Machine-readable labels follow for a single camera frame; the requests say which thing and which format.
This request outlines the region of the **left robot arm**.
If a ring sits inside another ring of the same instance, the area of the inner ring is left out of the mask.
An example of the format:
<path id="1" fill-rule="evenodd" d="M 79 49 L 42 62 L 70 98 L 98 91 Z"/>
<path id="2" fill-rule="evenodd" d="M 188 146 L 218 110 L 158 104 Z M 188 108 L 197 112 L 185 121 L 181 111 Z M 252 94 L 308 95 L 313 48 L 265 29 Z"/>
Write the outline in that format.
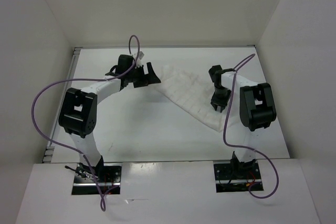
<path id="1" fill-rule="evenodd" d="M 120 92 L 128 84 L 134 88 L 146 87 L 160 83 L 152 64 L 136 66 L 124 73 L 132 62 L 119 63 L 106 74 L 104 81 L 95 82 L 85 88 L 69 88 L 62 103 L 58 123 L 74 142 L 75 149 L 80 152 L 80 164 L 86 169 L 86 176 L 93 182 L 104 177 L 103 158 L 97 149 L 93 131 L 97 125 L 97 108 L 100 102 Z"/>

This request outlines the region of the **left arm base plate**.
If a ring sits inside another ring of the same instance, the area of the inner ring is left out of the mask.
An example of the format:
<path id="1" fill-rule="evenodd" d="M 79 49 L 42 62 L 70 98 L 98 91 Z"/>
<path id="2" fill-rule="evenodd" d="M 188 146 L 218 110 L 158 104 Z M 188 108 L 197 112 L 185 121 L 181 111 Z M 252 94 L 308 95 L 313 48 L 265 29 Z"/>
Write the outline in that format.
<path id="1" fill-rule="evenodd" d="M 80 168 L 68 169 L 75 172 L 72 186 L 72 195 L 98 195 L 99 192 L 94 182 L 93 176 Z M 105 195 L 119 195 L 121 190 L 121 163 L 106 163 L 102 169 L 102 174 L 96 176 L 100 190 Z"/>

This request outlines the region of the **white pleated skirt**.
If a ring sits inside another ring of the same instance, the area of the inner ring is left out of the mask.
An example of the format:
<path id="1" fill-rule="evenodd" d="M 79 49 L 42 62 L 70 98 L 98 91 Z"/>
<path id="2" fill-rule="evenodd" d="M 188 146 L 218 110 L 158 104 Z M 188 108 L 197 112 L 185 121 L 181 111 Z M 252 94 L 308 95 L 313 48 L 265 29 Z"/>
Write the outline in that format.
<path id="1" fill-rule="evenodd" d="M 209 128 L 221 132 L 225 112 L 215 111 L 211 106 L 214 85 L 199 75 L 173 66 L 163 66 L 161 83 L 155 89 L 171 102 Z"/>

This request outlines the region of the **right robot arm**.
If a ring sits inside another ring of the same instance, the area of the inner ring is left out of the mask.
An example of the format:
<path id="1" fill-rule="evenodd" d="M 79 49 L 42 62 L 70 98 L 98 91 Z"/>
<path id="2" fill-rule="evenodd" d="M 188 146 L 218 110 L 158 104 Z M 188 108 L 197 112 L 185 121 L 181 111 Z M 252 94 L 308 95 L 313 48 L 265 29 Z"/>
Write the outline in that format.
<path id="1" fill-rule="evenodd" d="M 256 162 L 259 129 L 270 127 L 277 117 L 271 86 L 251 81 L 232 69 L 216 70 L 209 75 L 214 84 L 211 105 L 215 110 L 226 110 L 223 141 L 234 148 L 230 172 L 235 178 L 243 178 Z M 242 144 L 231 144 L 226 137 L 234 103 L 238 104 L 239 123 L 247 131 Z"/>

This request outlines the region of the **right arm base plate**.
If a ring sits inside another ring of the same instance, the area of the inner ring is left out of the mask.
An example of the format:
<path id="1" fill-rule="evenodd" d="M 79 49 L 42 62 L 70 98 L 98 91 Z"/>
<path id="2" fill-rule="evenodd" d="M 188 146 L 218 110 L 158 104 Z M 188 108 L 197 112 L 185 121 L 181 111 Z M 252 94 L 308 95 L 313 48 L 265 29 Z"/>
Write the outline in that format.
<path id="1" fill-rule="evenodd" d="M 250 171 L 234 174 L 232 166 L 228 162 L 214 163 L 214 177 L 217 193 L 234 193 L 248 191 L 263 191 L 261 174 L 258 164 Z"/>

